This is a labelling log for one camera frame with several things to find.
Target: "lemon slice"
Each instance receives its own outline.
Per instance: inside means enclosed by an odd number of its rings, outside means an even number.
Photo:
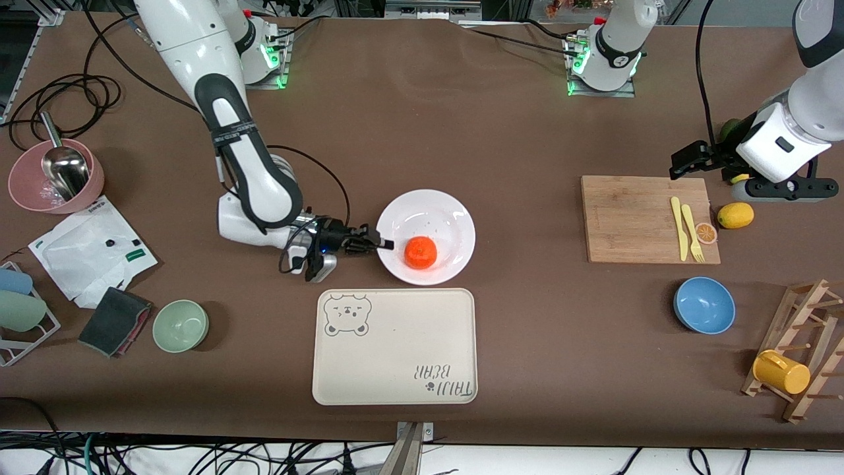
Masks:
[[[715,231],[715,227],[708,222],[698,223],[695,226],[695,233],[697,234],[697,240],[701,242],[701,244],[712,244],[718,239],[718,232]]]

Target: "yellow mug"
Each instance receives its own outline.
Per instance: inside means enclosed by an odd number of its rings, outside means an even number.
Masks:
[[[753,377],[788,394],[798,394],[809,386],[809,368],[774,350],[759,353],[753,362]]]

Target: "green led light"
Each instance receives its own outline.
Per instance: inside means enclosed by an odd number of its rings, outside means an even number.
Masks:
[[[641,60],[641,53],[636,56],[636,59],[633,61],[633,69],[630,70],[630,77],[633,77],[633,74],[636,74],[636,66],[639,65],[639,61]]]
[[[275,68],[275,60],[274,58],[271,58],[269,56],[269,53],[267,52],[267,47],[264,45],[261,45],[261,54],[264,55],[264,61],[267,62],[267,66],[269,66],[270,68]]]
[[[586,67],[586,61],[589,60],[589,56],[589,48],[583,48],[583,54],[577,55],[577,60],[572,66],[571,70],[574,71],[575,74],[583,74],[583,69]]]

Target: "cloth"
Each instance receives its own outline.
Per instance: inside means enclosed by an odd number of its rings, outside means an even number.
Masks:
[[[158,260],[103,195],[30,244],[68,300],[96,308],[109,287],[126,288]]]
[[[151,308],[152,303],[141,297],[109,287],[78,341],[109,358],[125,354],[143,328]]]

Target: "plastic fork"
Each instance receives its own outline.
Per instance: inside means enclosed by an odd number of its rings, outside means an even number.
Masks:
[[[689,235],[691,236],[691,246],[689,249],[691,250],[691,256],[695,258],[695,262],[699,264],[703,264],[706,262],[706,259],[703,258],[703,249],[701,248],[701,243],[697,241],[697,232],[695,231],[695,218],[691,215],[691,208],[688,205],[683,205],[680,207],[683,211],[683,219],[686,221],[686,227],[689,228]]]

